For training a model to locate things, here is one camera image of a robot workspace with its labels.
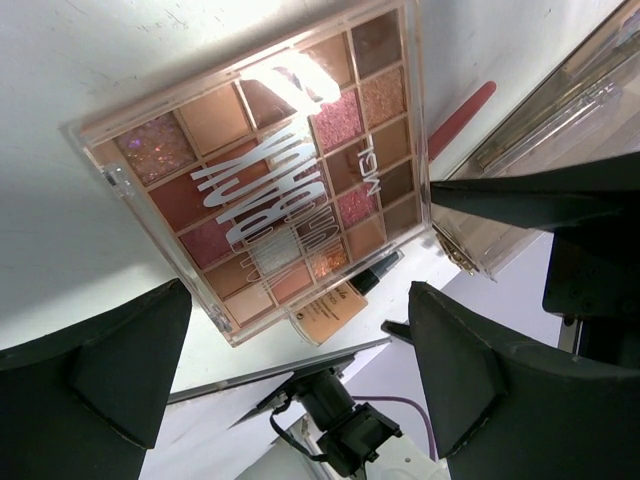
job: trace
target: makeup brush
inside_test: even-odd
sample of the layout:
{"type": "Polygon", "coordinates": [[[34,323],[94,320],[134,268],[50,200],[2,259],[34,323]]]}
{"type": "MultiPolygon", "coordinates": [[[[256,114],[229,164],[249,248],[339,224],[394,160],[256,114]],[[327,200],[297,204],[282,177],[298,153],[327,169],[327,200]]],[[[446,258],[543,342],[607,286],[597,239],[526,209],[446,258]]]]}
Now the makeup brush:
{"type": "Polygon", "coordinates": [[[496,91],[495,82],[487,82],[456,110],[427,140],[429,162],[453,141],[496,91]]]}

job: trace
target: black cable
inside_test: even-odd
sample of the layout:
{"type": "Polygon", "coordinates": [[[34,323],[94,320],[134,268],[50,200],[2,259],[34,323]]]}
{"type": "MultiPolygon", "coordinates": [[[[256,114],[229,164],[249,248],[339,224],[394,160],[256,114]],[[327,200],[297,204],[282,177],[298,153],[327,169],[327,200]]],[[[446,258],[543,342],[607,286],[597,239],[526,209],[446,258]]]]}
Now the black cable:
{"type": "Polygon", "coordinates": [[[275,416],[281,414],[282,412],[286,412],[289,409],[289,406],[291,405],[291,399],[289,397],[287,397],[287,399],[285,400],[284,404],[274,408],[273,412],[271,412],[271,416],[269,417],[269,423],[271,424],[271,428],[273,428],[275,430],[275,432],[278,434],[278,436],[283,439],[285,442],[287,442],[290,446],[292,446],[293,448],[295,448],[297,451],[299,451],[301,454],[303,454],[305,457],[307,457],[309,460],[314,461],[314,462],[326,462],[328,461],[328,457],[326,454],[320,454],[320,455],[314,455],[311,452],[309,452],[306,448],[304,448],[302,445],[300,445],[295,438],[293,438],[291,435],[289,435],[287,432],[285,432],[280,425],[278,425],[276,423],[275,420],[275,416]]]}

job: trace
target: eyeshadow palette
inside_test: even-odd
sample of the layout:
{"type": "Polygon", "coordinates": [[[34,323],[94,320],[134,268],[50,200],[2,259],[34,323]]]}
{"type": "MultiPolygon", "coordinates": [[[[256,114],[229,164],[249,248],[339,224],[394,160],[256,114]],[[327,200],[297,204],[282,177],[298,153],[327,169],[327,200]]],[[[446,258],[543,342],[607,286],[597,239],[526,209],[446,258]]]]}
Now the eyeshadow palette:
{"type": "Polygon", "coordinates": [[[80,131],[231,344],[428,226],[417,9],[363,2],[80,131]]]}

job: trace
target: clear plastic box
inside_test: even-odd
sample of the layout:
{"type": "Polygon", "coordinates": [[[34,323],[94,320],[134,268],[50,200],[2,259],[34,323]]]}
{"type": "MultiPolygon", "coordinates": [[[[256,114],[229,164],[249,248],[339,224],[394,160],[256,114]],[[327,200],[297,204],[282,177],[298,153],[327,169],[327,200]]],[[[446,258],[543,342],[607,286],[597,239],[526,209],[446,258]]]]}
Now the clear plastic box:
{"type": "Polygon", "coordinates": [[[430,222],[417,1],[369,1],[87,125],[232,345],[430,222]]]}
{"type": "MultiPolygon", "coordinates": [[[[526,175],[636,150],[640,32],[625,32],[606,55],[600,44],[587,41],[574,54],[584,67],[568,76],[565,67],[574,57],[569,58],[450,179],[526,175]],[[588,61],[588,51],[597,61],[588,61]]],[[[438,206],[432,215],[436,228],[471,259],[466,269],[491,278],[540,233],[438,206]]]]}

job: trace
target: white wall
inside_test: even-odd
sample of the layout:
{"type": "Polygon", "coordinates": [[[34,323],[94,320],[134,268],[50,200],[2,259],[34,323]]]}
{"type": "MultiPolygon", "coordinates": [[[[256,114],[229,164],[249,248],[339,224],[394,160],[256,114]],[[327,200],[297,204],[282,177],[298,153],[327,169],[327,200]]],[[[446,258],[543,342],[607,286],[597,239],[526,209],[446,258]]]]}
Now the white wall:
{"type": "MultiPolygon", "coordinates": [[[[442,289],[451,298],[496,322],[555,346],[561,321],[542,310],[541,301],[552,236],[543,235],[497,275],[497,283],[481,276],[459,274],[442,289]]],[[[394,341],[347,383],[352,395],[395,395],[411,398],[426,409],[415,353],[394,341]]],[[[403,432],[428,454],[425,427],[412,407],[372,403],[400,424],[403,432]]]]}

